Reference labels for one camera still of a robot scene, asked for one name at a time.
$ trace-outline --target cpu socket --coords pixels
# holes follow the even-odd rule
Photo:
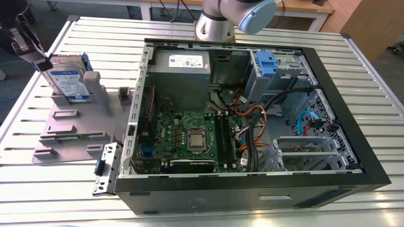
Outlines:
[[[206,130],[202,128],[189,128],[188,134],[188,151],[200,155],[206,151]]]

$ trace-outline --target metal case frame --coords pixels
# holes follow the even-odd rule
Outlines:
[[[326,101],[334,113],[336,120],[346,136],[350,148],[360,162],[362,173],[357,174],[321,174],[321,175],[258,175],[221,176],[221,177],[148,177],[129,178],[124,163],[129,162],[130,146],[133,141],[125,140],[121,155],[120,174],[116,180],[114,193],[128,204],[136,214],[165,212],[205,212],[224,210],[261,210],[290,207],[320,207],[332,201],[358,191],[370,191],[390,184],[381,164],[376,158],[360,127],[353,119],[348,106],[337,91],[322,62],[314,49],[305,47],[270,46],[261,44],[222,44],[198,41],[174,41],[145,39],[145,42],[164,45],[166,48],[192,48],[194,45],[205,49],[289,49],[301,51],[308,66],[316,76]],[[142,84],[146,72],[146,60],[152,56],[152,48],[144,48],[140,63],[140,79],[136,85],[134,102],[132,108],[138,108],[141,101]],[[129,117],[128,131],[136,129],[138,116]],[[289,195],[298,194],[298,199],[290,202]],[[262,197],[284,196],[281,199],[286,207],[278,206],[280,200],[265,200]],[[177,206],[166,209],[166,203],[177,202]]]

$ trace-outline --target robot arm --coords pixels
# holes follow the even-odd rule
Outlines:
[[[25,20],[28,0],[2,0],[0,7],[0,30],[5,35],[6,42],[2,42],[4,49],[12,49],[16,55],[26,62],[32,63],[38,71],[52,68],[52,63],[45,56],[44,48],[40,45],[36,33]]]
[[[204,41],[230,42],[234,26],[254,34],[265,28],[274,12],[274,0],[205,0],[196,36]]]

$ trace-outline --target aluminum workbench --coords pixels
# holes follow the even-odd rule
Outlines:
[[[81,17],[65,23],[49,53],[86,52],[101,84],[116,90],[134,86],[145,37],[192,40],[193,24]],[[314,209],[136,216],[117,197],[92,197],[94,161],[30,164],[53,104],[34,73],[0,128],[0,224],[404,226],[404,108],[353,42],[338,34],[273,29],[236,31],[236,41],[317,50],[392,184]]]

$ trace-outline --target ram slot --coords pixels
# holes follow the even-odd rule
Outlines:
[[[222,143],[224,143],[224,156],[225,156],[225,163],[233,164],[234,163],[234,153],[233,153],[233,146],[232,146],[232,138],[230,138],[230,128],[228,124],[228,117],[221,117],[221,134],[222,134]]]
[[[214,116],[214,135],[216,135],[216,149],[217,149],[217,160],[218,164],[225,163],[225,150],[222,144],[222,134],[221,134],[221,116]]]

